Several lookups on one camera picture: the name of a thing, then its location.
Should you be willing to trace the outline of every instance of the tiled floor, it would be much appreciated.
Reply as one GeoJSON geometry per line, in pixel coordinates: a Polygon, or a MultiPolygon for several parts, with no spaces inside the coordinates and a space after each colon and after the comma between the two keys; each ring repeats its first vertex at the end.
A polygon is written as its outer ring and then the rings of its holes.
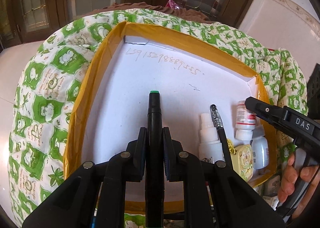
{"type": "Polygon", "coordinates": [[[5,49],[0,53],[0,204],[11,219],[13,219],[13,215],[9,199],[7,163],[13,100],[21,72],[27,62],[36,54],[41,43],[19,45],[5,49]]]}

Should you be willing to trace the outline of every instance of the black cable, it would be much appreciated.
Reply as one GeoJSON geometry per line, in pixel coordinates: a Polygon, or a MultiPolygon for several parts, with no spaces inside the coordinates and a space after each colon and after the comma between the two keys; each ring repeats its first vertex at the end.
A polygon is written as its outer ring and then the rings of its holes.
{"type": "Polygon", "coordinates": [[[319,170],[320,170],[320,166],[318,166],[318,169],[317,169],[316,173],[313,175],[311,181],[309,182],[309,184],[307,185],[307,187],[304,189],[303,193],[299,196],[298,200],[294,203],[294,205],[289,209],[289,211],[288,211],[284,216],[288,216],[288,214],[290,213],[290,211],[297,206],[297,203],[300,203],[300,200],[302,199],[302,197],[305,195],[305,193],[307,192],[307,190],[308,190],[309,187],[311,186],[311,184],[312,184],[313,180],[316,178],[319,170]]]}

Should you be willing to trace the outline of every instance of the white wall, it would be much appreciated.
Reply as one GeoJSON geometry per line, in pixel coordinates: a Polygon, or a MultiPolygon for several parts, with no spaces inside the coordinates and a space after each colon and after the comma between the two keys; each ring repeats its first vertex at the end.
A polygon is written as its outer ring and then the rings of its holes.
{"type": "Polygon", "coordinates": [[[253,0],[239,29],[267,48],[286,48],[308,80],[320,63],[320,22],[309,0],[253,0]]]}

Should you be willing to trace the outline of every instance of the metal screw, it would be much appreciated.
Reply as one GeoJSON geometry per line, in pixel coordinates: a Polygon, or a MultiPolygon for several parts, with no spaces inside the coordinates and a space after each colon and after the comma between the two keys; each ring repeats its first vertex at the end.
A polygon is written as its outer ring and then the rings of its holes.
{"type": "Polygon", "coordinates": [[[181,151],[181,152],[179,153],[179,157],[181,157],[181,158],[183,158],[183,159],[187,158],[188,156],[189,156],[189,154],[188,154],[188,152],[186,152],[186,151],[181,151]]]}
{"type": "Polygon", "coordinates": [[[222,160],[218,160],[216,162],[216,165],[217,165],[217,167],[224,168],[226,166],[226,163],[224,161],[222,161],[222,160]]]}
{"type": "Polygon", "coordinates": [[[129,151],[124,151],[124,152],[122,152],[122,153],[120,154],[120,156],[121,156],[122,158],[124,158],[124,159],[130,157],[130,155],[131,155],[131,154],[130,154],[129,151]]]}
{"type": "Polygon", "coordinates": [[[85,169],[92,168],[92,166],[93,166],[93,164],[92,164],[91,161],[87,161],[87,162],[84,162],[84,163],[83,163],[83,167],[84,167],[85,169]]]}

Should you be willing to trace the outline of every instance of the pen scribble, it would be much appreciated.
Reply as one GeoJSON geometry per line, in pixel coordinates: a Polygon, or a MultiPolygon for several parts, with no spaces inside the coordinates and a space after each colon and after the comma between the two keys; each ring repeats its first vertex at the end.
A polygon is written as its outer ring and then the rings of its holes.
{"type": "Polygon", "coordinates": [[[194,86],[192,86],[191,84],[189,84],[191,87],[193,87],[194,88],[194,90],[198,90],[197,89],[197,87],[194,87],[194,86]]]}

